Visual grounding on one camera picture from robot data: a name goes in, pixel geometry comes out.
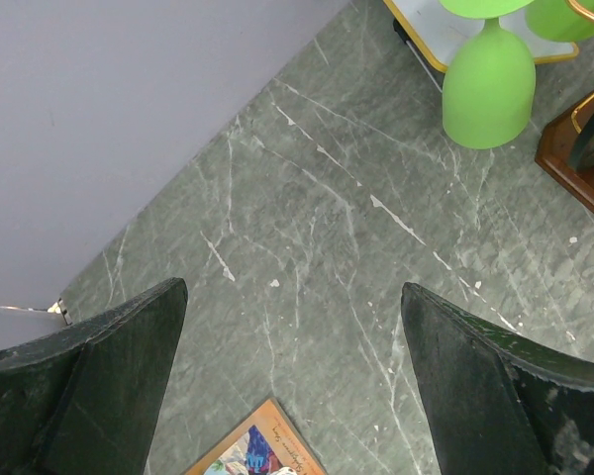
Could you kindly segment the green wine glass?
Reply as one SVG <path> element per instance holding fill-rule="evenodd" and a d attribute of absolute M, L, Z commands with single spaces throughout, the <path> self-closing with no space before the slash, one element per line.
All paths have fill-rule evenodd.
<path fill-rule="evenodd" d="M 488 149 L 516 138 L 532 114 L 536 67 L 527 44 L 500 18 L 527 1 L 444 1 L 449 12 L 481 20 L 481 31 L 457 51 L 445 74 L 443 127 L 457 144 Z"/>
<path fill-rule="evenodd" d="M 526 23 L 538 37 L 579 42 L 594 37 L 594 23 L 576 14 L 563 0 L 536 0 L 525 9 Z"/>

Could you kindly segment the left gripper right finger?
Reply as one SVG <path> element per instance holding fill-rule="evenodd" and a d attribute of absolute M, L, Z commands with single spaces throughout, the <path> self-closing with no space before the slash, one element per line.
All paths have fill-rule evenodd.
<path fill-rule="evenodd" d="M 594 363 L 416 283 L 401 318 L 442 473 L 594 474 Z"/>

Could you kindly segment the gold wire glass rack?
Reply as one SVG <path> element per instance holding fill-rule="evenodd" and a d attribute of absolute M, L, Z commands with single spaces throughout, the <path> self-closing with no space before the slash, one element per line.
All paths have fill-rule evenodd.
<path fill-rule="evenodd" d="M 564 1 L 594 23 L 594 1 Z M 549 122 L 535 162 L 594 213 L 594 90 Z"/>

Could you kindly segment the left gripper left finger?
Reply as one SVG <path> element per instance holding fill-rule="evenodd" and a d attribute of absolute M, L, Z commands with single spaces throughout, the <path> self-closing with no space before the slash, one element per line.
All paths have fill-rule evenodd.
<path fill-rule="evenodd" d="M 187 302 L 170 278 L 0 350 L 0 474 L 143 473 Z"/>

